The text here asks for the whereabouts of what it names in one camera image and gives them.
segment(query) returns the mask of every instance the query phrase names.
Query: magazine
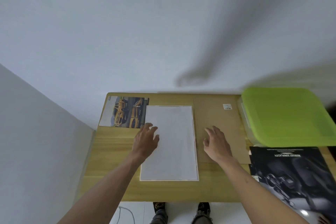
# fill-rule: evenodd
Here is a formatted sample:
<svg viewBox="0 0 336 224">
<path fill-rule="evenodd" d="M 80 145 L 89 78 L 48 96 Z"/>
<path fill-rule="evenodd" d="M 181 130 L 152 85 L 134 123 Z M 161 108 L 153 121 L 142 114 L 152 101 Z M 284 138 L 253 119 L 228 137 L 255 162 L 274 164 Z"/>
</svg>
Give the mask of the magazine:
<svg viewBox="0 0 336 224">
<path fill-rule="evenodd" d="M 148 103 L 149 98 L 109 96 L 99 126 L 140 128 Z"/>
<path fill-rule="evenodd" d="M 250 147 L 251 175 L 295 210 L 324 214 L 336 223 L 336 182 L 317 147 Z"/>
</svg>

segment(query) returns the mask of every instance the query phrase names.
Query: jeans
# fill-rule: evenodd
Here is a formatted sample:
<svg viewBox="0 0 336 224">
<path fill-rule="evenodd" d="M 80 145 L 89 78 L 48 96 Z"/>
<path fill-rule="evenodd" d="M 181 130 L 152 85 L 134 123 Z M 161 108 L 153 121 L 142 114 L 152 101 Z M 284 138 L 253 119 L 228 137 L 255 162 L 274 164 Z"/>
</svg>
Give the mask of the jeans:
<svg viewBox="0 0 336 224">
<path fill-rule="evenodd" d="M 167 224 L 168 216 L 165 210 L 158 210 L 150 224 Z M 191 224 L 212 224 L 211 218 L 201 211 L 197 211 Z"/>
</svg>

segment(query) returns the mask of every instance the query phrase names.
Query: plastic storage container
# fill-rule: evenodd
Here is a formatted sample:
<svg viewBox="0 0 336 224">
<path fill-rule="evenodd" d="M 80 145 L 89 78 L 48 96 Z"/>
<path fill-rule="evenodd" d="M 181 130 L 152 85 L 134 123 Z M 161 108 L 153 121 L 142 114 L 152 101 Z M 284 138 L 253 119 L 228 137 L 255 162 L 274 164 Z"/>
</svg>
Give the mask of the plastic storage container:
<svg viewBox="0 0 336 224">
<path fill-rule="evenodd" d="M 336 125 L 312 92 L 247 88 L 238 100 L 246 133 L 256 146 L 336 145 Z"/>
</svg>

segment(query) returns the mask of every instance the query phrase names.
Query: black shoe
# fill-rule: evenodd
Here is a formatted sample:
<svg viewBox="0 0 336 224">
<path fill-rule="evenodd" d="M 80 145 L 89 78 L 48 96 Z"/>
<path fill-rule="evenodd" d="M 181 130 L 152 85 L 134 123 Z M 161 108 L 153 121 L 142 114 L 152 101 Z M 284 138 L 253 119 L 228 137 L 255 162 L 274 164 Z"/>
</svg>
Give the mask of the black shoe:
<svg viewBox="0 0 336 224">
<path fill-rule="evenodd" d="M 155 214 L 158 210 L 166 209 L 166 202 L 153 202 Z"/>
<path fill-rule="evenodd" d="M 210 205 L 209 205 L 209 203 L 208 202 L 199 203 L 197 211 L 201 211 L 209 217 L 210 216 Z"/>
</svg>

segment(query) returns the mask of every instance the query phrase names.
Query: cable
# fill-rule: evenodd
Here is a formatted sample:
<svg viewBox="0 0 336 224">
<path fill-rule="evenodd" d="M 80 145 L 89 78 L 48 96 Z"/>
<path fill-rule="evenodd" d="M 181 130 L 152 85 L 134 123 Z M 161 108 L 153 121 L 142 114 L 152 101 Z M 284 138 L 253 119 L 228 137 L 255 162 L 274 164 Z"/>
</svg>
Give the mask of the cable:
<svg viewBox="0 0 336 224">
<path fill-rule="evenodd" d="M 134 215 L 133 215 L 133 213 L 132 213 L 132 211 L 130 210 L 130 209 L 127 209 L 127 208 L 125 208 L 125 207 L 122 207 L 122 206 L 118 206 L 118 208 L 119 208 L 119 218 L 118 218 L 118 221 L 117 221 L 117 223 L 116 224 L 118 224 L 119 223 L 119 220 L 120 220 L 120 213 L 121 213 L 121 209 L 125 209 L 125 210 L 128 210 L 131 214 L 132 214 L 132 217 L 133 217 L 133 223 L 135 224 L 135 219 L 134 219 Z"/>
</svg>

